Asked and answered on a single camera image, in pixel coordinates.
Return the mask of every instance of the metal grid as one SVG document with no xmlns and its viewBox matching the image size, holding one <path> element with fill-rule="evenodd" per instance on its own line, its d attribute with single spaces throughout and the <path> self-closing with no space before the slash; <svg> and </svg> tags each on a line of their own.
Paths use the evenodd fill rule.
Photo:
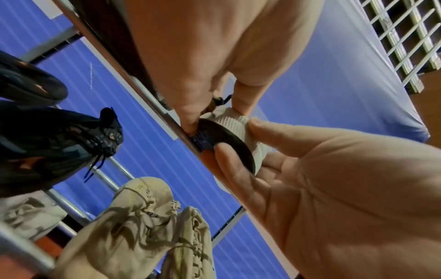
<svg viewBox="0 0 441 279">
<path fill-rule="evenodd" d="M 81 37 L 85 37 L 114 67 L 114 69 L 125 79 L 125 81 L 135 90 L 141 99 L 176 133 L 176 135 L 185 143 L 185 145 L 199 158 L 198 148 L 190 140 L 188 135 L 181 129 L 176 121 L 167 113 L 161 104 L 151 95 L 145 86 L 133 76 L 130 76 L 125 69 L 110 55 L 106 47 L 102 45 L 100 40 L 94 35 L 92 30 L 84 24 L 79 18 L 74 8 L 66 0 L 53 0 L 60 8 L 63 14 L 73 23 L 73 27 L 69 28 L 59 35 L 53 37 L 47 42 L 37 46 L 21 57 L 22 60 L 32 64 L 38 64 L 53 54 L 68 47 Z M 134 179 L 126 168 L 124 168 L 115 158 L 109 158 L 109 161 L 128 179 Z M 119 186 L 112 181 L 101 170 L 93 168 L 93 173 L 112 191 L 116 192 Z M 92 219 L 65 199 L 55 189 L 44 191 L 55 203 L 67 212 L 75 221 L 82 226 L 89 224 Z M 244 216 L 246 210 L 240 207 L 231 218 L 221 227 L 221 229 L 213 235 L 213 247 L 232 229 L 232 227 Z M 76 235 L 76 232 L 63 222 L 57 225 L 69 237 Z M 36 269 L 40 274 L 50 276 L 54 266 L 55 259 L 37 247 L 32 241 L 18 236 L 14 231 L 3 222 L 0 222 L 0 251 L 6 251 L 8 254 L 24 263 L 26 266 Z"/>
<path fill-rule="evenodd" d="M 362 7 L 403 86 L 420 93 L 418 75 L 441 68 L 439 0 L 363 0 Z"/>
</svg>

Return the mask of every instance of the blue sheet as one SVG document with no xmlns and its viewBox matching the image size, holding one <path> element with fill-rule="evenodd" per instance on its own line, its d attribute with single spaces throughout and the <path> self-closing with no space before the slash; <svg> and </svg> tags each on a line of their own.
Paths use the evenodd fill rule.
<svg viewBox="0 0 441 279">
<path fill-rule="evenodd" d="M 0 24 L 0 49 L 15 56 L 71 26 L 63 16 L 48 19 L 31 0 L 0 0 Z M 213 233 L 239 207 L 81 41 L 40 66 L 68 87 L 70 95 L 62 108 L 97 117 L 103 107 L 112 106 L 125 136 L 115 158 L 136 177 L 164 179 L 183 206 L 201 210 Z M 274 82 L 259 107 L 275 122 L 350 128 L 417 141 L 429 136 L 355 1 L 326 1 L 304 54 Z M 109 163 L 103 171 L 118 185 L 127 181 Z M 84 184 L 84 174 L 85 170 L 80 171 L 56 189 L 96 216 L 110 204 L 113 193 L 96 177 Z M 220 279 L 288 277 L 247 216 L 213 253 Z"/>
</svg>

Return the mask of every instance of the beige shoe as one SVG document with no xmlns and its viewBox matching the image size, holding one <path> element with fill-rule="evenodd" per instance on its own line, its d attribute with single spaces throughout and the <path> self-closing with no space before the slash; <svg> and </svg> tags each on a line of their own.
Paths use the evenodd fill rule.
<svg viewBox="0 0 441 279">
<path fill-rule="evenodd" d="M 55 278 L 147 278 L 174 247 L 179 208 L 163 180 L 127 182 L 110 207 L 68 243 L 57 260 Z"/>
<path fill-rule="evenodd" d="M 179 212 L 173 242 L 187 245 L 167 253 L 160 279 L 212 279 L 211 234 L 201 213 L 191 206 Z"/>
</svg>

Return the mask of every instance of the white ribbed lid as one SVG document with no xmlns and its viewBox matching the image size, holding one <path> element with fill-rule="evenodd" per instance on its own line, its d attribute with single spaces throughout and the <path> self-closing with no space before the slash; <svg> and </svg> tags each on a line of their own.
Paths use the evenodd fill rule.
<svg viewBox="0 0 441 279">
<path fill-rule="evenodd" d="M 251 151 L 254 158 L 255 174 L 262 166 L 262 161 L 267 153 L 267 146 L 258 142 L 248 131 L 248 118 L 239 114 L 234 109 L 219 106 L 213 112 L 203 114 L 201 118 L 211 120 L 231 131 L 242 140 Z"/>
</svg>

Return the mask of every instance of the black rubber pad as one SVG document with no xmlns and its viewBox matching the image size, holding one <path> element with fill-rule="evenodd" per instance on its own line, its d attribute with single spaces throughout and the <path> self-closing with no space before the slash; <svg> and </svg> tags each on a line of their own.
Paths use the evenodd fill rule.
<svg viewBox="0 0 441 279">
<path fill-rule="evenodd" d="M 192 136 L 192 140 L 201 151 L 214 149 L 220 142 L 228 143 L 239 155 L 243 165 L 252 173 L 255 173 L 256 166 L 254 157 L 247 145 L 235 134 L 224 126 L 221 126 L 211 120 L 200 119 L 198 132 Z"/>
</svg>

